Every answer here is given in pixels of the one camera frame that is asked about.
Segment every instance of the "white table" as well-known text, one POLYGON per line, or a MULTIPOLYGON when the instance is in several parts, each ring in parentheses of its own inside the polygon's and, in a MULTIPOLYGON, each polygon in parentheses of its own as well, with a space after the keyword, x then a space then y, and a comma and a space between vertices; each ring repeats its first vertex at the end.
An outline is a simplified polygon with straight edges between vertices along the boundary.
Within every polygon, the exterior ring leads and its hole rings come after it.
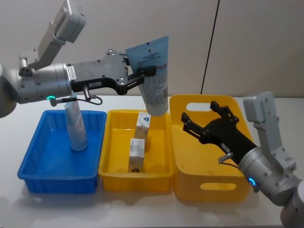
MULTIPOLYGON (((102 96, 103 105, 80 102, 82 109, 144 109, 140 96, 102 96)), ((242 110, 242 98, 237 98, 242 110)), ((295 172, 304 179, 304 99, 275 100, 285 148, 297 160, 295 172)), ((178 201, 174 194, 113 193, 92 195, 31 195, 17 171, 48 101, 18 105, 0 119, 0 224, 4 228, 103 227, 280 227, 280 207, 262 194, 242 203, 198 204, 178 201)), ((249 124, 255 143, 256 130, 249 124)))

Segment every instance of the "white bottle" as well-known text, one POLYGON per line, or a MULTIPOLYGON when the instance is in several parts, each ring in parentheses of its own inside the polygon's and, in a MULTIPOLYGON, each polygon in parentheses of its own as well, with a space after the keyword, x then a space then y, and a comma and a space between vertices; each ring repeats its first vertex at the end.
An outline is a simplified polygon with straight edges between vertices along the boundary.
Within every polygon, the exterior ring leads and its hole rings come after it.
POLYGON ((71 148, 74 151, 82 151, 87 147, 87 136, 84 121, 80 112, 78 101, 67 102, 66 128, 70 138, 71 148))

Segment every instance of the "product label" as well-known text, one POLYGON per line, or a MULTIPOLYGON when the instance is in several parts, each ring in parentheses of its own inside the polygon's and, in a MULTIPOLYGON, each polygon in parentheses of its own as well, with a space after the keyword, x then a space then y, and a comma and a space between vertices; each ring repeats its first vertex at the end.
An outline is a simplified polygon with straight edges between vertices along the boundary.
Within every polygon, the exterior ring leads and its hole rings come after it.
POLYGON ((85 14, 84 14, 84 11, 82 10, 81 5, 78 5, 78 4, 76 4, 76 5, 77 5, 78 13, 79 13, 81 16, 85 17, 85 14))
POLYGON ((99 87, 101 86, 101 82, 93 82, 93 83, 89 83, 89 88, 93 88, 93 87, 99 87))
POLYGON ((144 157, 144 139, 131 139, 130 157, 144 157))
POLYGON ((226 151, 226 152, 230 152, 230 149, 224 144, 222 143, 221 147, 226 151))
POLYGON ((139 85, 145 94, 145 101, 151 106, 159 106, 168 100, 167 71, 156 72, 155 76, 145 77, 144 84, 139 85))
POLYGON ((150 127, 151 115, 149 113, 139 112, 136 126, 150 127))
POLYGON ((66 103, 65 109, 71 149, 81 151, 87 146, 87 135, 78 101, 66 103))
POLYGON ((68 74, 70 76, 70 80, 76 80, 77 78, 76 78, 74 67, 73 66, 68 66, 67 70, 68 70, 68 74))

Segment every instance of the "yellow plastic bin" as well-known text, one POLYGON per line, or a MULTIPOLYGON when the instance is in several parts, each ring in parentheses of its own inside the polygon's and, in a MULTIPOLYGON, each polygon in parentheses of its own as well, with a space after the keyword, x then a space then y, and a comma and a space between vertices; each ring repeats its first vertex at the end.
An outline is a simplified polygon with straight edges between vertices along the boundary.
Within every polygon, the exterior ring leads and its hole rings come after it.
POLYGON ((171 191, 173 176, 170 116, 151 117, 143 172, 128 172, 130 140, 138 110, 108 112, 98 174, 109 191, 171 191))
POLYGON ((201 144, 197 138, 184 132, 181 114, 186 112, 201 126, 220 116, 210 111, 188 111, 189 103, 208 103, 215 100, 220 106, 228 105, 239 118, 237 128, 249 139, 251 135, 235 99, 219 95, 174 95, 170 99, 173 141, 173 190, 182 200, 202 202, 237 202, 248 194, 250 185, 235 167, 218 164, 224 152, 213 144, 201 144))

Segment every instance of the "small box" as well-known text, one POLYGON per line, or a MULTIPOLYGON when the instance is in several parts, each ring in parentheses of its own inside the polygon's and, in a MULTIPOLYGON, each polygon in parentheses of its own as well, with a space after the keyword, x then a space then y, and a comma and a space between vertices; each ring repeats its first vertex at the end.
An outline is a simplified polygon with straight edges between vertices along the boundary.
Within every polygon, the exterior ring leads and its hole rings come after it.
POLYGON ((146 142, 150 128, 150 121, 150 114, 139 112, 134 135, 135 139, 144 139, 144 141, 146 142))
POLYGON ((129 172, 141 172, 143 170, 144 139, 131 138, 129 172))

